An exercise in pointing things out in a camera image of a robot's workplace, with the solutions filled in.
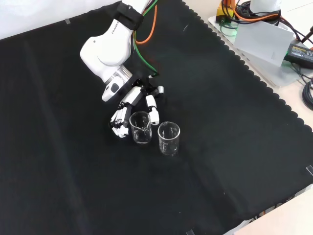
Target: wire bundle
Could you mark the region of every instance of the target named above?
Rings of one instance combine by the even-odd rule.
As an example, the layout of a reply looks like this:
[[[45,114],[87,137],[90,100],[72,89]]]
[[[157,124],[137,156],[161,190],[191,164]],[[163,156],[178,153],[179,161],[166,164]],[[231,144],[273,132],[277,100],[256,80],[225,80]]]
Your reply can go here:
[[[155,6],[155,16],[154,16],[153,25],[152,25],[152,29],[151,29],[151,32],[150,32],[149,37],[148,37],[146,40],[144,40],[144,41],[142,41],[142,42],[139,42],[139,41],[136,40],[136,31],[135,31],[135,32],[133,33],[133,35],[132,35],[132,38],[131,38],[131,42],[132,42],[132,51],[133,51],[133,48],[134,48],[135,51],[137,52],[137,55],[138,55],[139,58],[142,60],[142,62],[143,62],[149,69],[151,69],[151,70],[154,72],[154,74],[152,75],[152,77],[157,76],[157,75],[158,75],[158,72],[157,72],[157,70],[156,70],[152,65],[150,65],[150,64],[143,58],[143,56],[142,56],[142,55],[140,54],[140,52],[139,52],[139,49],[138,49],[137,45],[145,44],[146,42],[148,42],[148,41],[151,39],[151,37],[152,37],[152,35],[153,35],[154,29],[155,29],[155,26],[156,26],[156,21],[157,21],[157,5],[156,5],[156,3],[157,3],[157,0],[155,0],[154,2],[151,2],[151,3],[148,5],[147,9],[146,9],[146,10],[144,11],[144,13],[142,14],[143,16],[145,16],[145,15]]]
[[[302,81],[305,83],[304,89],[302,91],[302,100],[304,102],[304,104],[311,110],[313,110],[313,97],[311,94],[311,90],[313,90],[312,87],[312,83],[313,83],[313,78],[310,78],[306,75],[304,75],[301,72],[301,67],[299,66],[299,69],[297,69],[293,63],[291,63],[291,65],[293,66],[293,68],[295,69],[295,71],[299,74],[299,76],[301,77]]]
[[[304,34],[300,33],[296,30],[285,18],[281,16],[281,10],[272,11],[272,12],[252,12],[250,10],[251,1],[246,1],[241,5],[236,3],[235,0],[231,0],[231,9],[234,11],[235,18],[233,18],[229,13],[229,7],[225,6],[224,0],[222,0],[222,11],[227,19],[232,22],[236,22],[238,24],[253,24],[259,21],[265,21],[268,23],[272,23],[278,25],[280,22],[287,27],[289,27],[296,35],[298,41],[301,41],[300,36],[305,37]]]

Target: black cable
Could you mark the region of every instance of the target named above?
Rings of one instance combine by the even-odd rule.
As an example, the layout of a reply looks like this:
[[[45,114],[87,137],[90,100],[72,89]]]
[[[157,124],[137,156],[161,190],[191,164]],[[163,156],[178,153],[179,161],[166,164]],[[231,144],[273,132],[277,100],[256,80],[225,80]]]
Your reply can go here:
[[[313,97],[312,97],[312,94],[311,94],[311,90],[313,90],[313,87],[312,87],[312,83],[313,83],[313,78],[310,78],[306,75],[304,75],[302,72],[301,72],[301,67],[299,66],[299,70],[293,65],[293,63],[291,63],[291,65],[293,66],[293,68],[296,70],[296,72],[300,75],[301,79],[304,81],[305,83],[305,86],[304,86],[304,89],[302,91],[302,100],[303,100],[303,103],[313,111]]]
[[[131,34],[131,57],[133,56],[134,52],[134,35]]]
[[[146,9],[148,9],[153,3],[154,3],[154,0],[151,0],[151,2],[147,5]]]
[[[229,29],[237,29],[238,28],[238,27],[229,27],[229,26],[224,25],[224,24],[221,24],[221,26],[224,27],[224,28],[229,28]]]
[[[226,16],[227,19],[229,19],[230,21],[233,21],[233,22],[236,22],[236,23],[239,23],[239,24],[253,24],[255,22],[244,22],[244,21],[240,21],[240,20],[236,20],[234,18],[231,17],[231,15],[228,13],[225,12],[225,5],[224,5],[224,1],[222,0],[222,11],[224,13],[224,15]]]
[[[311,94],[312,80],[308,82],[302,92],[302,100],[304,104],[313,111],[313,97]]]
[[[286,19],[282,19],[282,18],[281,18],[281,19],[280,19],[280,22],[281,22],[282,24],[286,25],[287,27],[289,27],[289,28],[294,32],[294,34],[295,34],[297,40],[298,40],[299,42],[301,41],[301,39],[300,39],[300,37],[299,37],[299,35],[298,35],[297,30],[295,30],[294,27],[293,27]]]
[[[303,77],[306,77],[306,78],[308,78],[308,79],[310,79],[310,80],[312,79],[312,78],[306,76],[305,74],[303,74],[303,73],[301,72],[301,67],[300,67],[300,66],[299,66],[299,69],[297,69],[297,68],[294,66],[293,63],[291,63],[291,65],[293,66],[293,68],[295,69],[295,71],[297,72],[297,74],[299,74],[299,75],[301,75],[301,76],[303,76]]]
[[[273,16],[273,17],[269,17],[267,19],[263,19],[263,20],[256,20],[256,21],[241,21],[241,20],[236,20],[234,18],[231,17],[231,15],[229,14],[229,11],[228,11],[228,6],[225,6],[224,5],[224,1],[222,0],[221,1],[221,6],[222,6],[222,11],[224,13],[224,15],[226,16],[227,19],[229,19],[230,21],[232,22],[236,22],[238,24],[253,24],[253,23],[256,23],[256,22],[259,22],[259,21],[265,21],[265,22],[273,22],[274,24],[276,24],[280,17],[281,17],[281,11],[274,11],[274,12],[265,12],[266,15],[263,15],[263,16],[257,16],[255,15],[254,13],[252,13],[250,11],[250,1],[248,2],[244,2],[243,4],[239,5],[238,4],[239,1],[237,2],[236,4],[236,12],[238,15],[240,15],[241,17],[243,18],[246,18],[246,19],[258,19],[258,18],[263,18],[264,16],[269,16],[269,15],[272,15],[272,14],[277,14],[277,16]]]

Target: robotic hand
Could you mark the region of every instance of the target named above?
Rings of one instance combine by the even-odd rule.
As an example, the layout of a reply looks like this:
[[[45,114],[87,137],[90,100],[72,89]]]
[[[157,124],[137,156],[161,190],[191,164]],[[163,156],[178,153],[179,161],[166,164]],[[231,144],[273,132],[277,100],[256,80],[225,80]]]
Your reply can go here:
[[[143,21],[142,12],[151,0],[123,0],[110,28],[103,35],[89,38],[80,56],[88,68],[107,85],[102,99],[111,99],[132,77],[123,63],[131,54],[131,34]],[[146,102],[151,123],[158,125],[159,116],[155,96],[164,93],[163,87],[154,89],[149,94],[145,86],[134,86],[118,105],[118,110],[111,118],[110,126],[120,138],[128,135],[129,118],[132,107],[146,94]]]
[[[128,125],[132,108],[141,100],[144,93],[146,93],[144,87],[134,86],[119,103],[118,110],[112,116],[110,126],[114,133],[120,138],[124,138],[128,135]],[[159,124],[159,115],[155,97],[163,93],[164,88],[159,86],[151,94],[146,96],[146,104],[149,109],[152,125]]]

